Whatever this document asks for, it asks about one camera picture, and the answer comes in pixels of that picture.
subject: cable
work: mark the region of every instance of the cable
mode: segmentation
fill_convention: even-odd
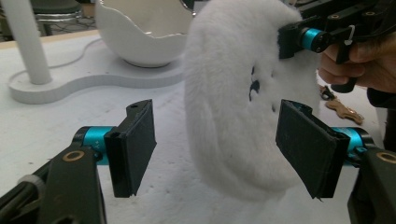
[[[38,176],[45,182],[50,167],[50,162],[41,166],[36,170],[33,175]],[[7,223],[19,209],[24,207],[29,202],[36,200],[38,192],[36,186],[28,183],[21,182],[8,193],[0,198],[0,224]]]
[[[70,62],[68,62],[68,63],[61,63],[61,64],[56,64],[56,65],[49,66],[49,68],[64,67],[64,66],[70,65],[70,64],[72,64],[72,63],[78,62],[79,60],[81,60],[81,59],[84,57],[85,52],[87,51],[87,49],[88,49],[91,45],[95,44],[96,42],[99,42],[100,40],[102,40],[102,38],[95,39],[95,40],[91,41],[90,43],[88,43],[88,44],[84,47],[84,49],[82,50],[82,52],[80,53],[80,55],[79,55],[76,59],[74,59],[74,60],[72,60],[72,61],[70,61]]]
[[[0,223],[9,222],[12,217],[18,212],[18,209],[30,201],[36,194],[36,188],[33,184],[27,183],[26,187],[22,189],[6,206],[0,210]]]
[[[35,186],[35,189],[38,193],[38,200],[44,197],[44,193],[46,191],[46,184],[44,181],[37,175],[24,175],[18,183],[27,182],[31,183]]]

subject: human hand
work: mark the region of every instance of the human hand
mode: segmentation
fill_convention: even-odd
[[[340,85],[357,77],[359,86],[396,93],[396,33],[354,44],[347,63],[335,63],[337,52],[331,45],[321,55],[318,74],[324,81]]]

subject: white fluffy plush toy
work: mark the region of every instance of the white fluffy plush toy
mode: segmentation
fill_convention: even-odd
[[[318,55],[278,59],[278,29],[300,19],[280,0],[211,0],[191,25],[184,99],[191,155],[220,192],[266,200],[300,183],[276,146],[281,99],[318,112]]]

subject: white stand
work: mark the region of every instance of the white stand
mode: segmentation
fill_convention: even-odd
[[[32,84],[51,82],[50,70],[39,39],[29,0],[2,0],[12,34],[17,41],[23,63]]]
[[[183,79],[181,59],[160,68],[136,67],[112,53],[98,40],[99,35],[65,40],[57,47],[46,45],[47,53],[53,52],[49,64],[51,61],[61,64],[49,68],[30,1],[1,1],[26,67],[26,71],[15,74],[8,82],[11,96],[18,102],[41,105],[94,86],[151,89],[174,85]],[[73,60],[65,62],[70,51]]]

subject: white table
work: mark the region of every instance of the white table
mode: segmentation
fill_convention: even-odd
[[[73,59],[99,37],[93,31],[42,40],[49,64],[56,64]],[[88,50],[84,57],[92,61],[96,55]],[[98,168],[108,223],[349,223],[347,198],[357,173],[351,167],[343,169],[334,198],[323,202],[311,200],[302,185],[290,189],[280,202],[247,203],[201,183],[187,144],[182,82],[150,90],[93,87],[55,103],[25,105],[12,100],[7,89],[8,79],[23,70],[14,43],[0,44],[0,68],[0,195],[66,148],[80,127],[116,126],[125,118],[127,105],[153,99],[158,145],[137,197],[114,198],[108,168]],[[361,127],[382,146],[375,109],[367,102],[365,91],[355,88],[350,94],[337,95],[365,117]],[[356,126],[339,119],[323,104],[319,117],[329,126]]]

